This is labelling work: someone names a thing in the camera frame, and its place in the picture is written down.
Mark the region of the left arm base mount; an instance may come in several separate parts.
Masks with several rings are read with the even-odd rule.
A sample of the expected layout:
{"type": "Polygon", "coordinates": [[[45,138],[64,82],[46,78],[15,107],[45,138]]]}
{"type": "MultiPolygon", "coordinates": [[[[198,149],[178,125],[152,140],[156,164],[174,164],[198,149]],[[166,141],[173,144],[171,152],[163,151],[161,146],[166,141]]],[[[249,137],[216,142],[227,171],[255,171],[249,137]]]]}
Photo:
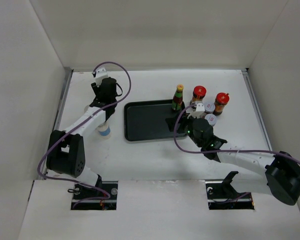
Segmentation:
{"type": "Polygon", "coordinates": [[[117,197],[119,183],[117,181],[103,181],[99,186],[101,189],[109,193],[106,194],[75,184],[73,188],[67,190],[72,194],[71,210],[78,211],[114,211],[117,209],[117,197]]]}

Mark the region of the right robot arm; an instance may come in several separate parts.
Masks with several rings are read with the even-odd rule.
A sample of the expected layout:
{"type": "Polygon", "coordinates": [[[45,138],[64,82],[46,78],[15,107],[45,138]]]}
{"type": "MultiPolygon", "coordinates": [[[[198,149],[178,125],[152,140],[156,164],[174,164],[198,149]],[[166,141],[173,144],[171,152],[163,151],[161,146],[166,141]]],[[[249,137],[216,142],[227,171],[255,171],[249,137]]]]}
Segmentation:
{"type": "Polygon", "coordinates": [[[272,195],[283,204],[294,206],[300,197],[300,161],[280,151],[243,150],[214,134],[207,120],[188,114],[167,118],[169,131],[186,134],[200,148],[199,154],[220,164],[230,164],[257,174],[256,179],[231,171],[218,187],[207,192],[233,199],[249,193],[272,195]]]}

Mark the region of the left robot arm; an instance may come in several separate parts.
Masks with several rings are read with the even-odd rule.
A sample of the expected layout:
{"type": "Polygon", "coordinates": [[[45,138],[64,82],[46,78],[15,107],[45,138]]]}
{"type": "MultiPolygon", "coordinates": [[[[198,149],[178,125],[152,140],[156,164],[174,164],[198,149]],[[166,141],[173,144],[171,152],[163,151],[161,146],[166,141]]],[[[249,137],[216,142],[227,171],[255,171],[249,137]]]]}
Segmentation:
{"type": "Polygon", "coordinates": [[[100,128],[102,134],[110,133],[107,120],[115,113],[116,105],[101,110],[102,107],[115,103],[119,84],[111,77],[104,78],[100,85],[91,84],[95,98],[85,113],[65,130],[54,130],[50,134],[49,148],[62,139],[47,155],[46,167],[58,174],[70,176],[73,180],[87,184],[85,193],[90,199],[102,195],[102,186],[98,184],[100,176],[86,166],[84,139],[100,128]]]}

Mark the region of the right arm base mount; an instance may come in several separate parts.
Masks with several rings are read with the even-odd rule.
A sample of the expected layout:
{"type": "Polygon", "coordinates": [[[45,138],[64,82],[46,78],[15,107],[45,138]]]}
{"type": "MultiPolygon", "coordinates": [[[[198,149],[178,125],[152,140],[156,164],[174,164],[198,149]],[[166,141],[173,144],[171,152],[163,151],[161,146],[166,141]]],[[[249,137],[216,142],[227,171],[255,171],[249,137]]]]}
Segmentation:
{"type": "Polygon", "coordinates": [[[250,192],[237,192],[231,185],[238,171],[231,171],[224,179],[205,182],[209,210],[254,210],[250,192]]]}

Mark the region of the green sauce bottle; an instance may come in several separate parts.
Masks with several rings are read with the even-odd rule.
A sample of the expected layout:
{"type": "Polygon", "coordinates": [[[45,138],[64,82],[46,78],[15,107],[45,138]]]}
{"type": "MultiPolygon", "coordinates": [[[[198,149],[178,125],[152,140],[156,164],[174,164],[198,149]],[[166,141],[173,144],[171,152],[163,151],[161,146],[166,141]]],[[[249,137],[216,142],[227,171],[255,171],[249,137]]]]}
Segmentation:
{"type": "Polygon", "coordinates": [[[171,109],[175,112],[179,111],[182,108],[183,90],[184,90],[184,86],[182,84],[178,84],[176,86],[176,91],[174,93],[172,104],[171,104],[171,109]]]}

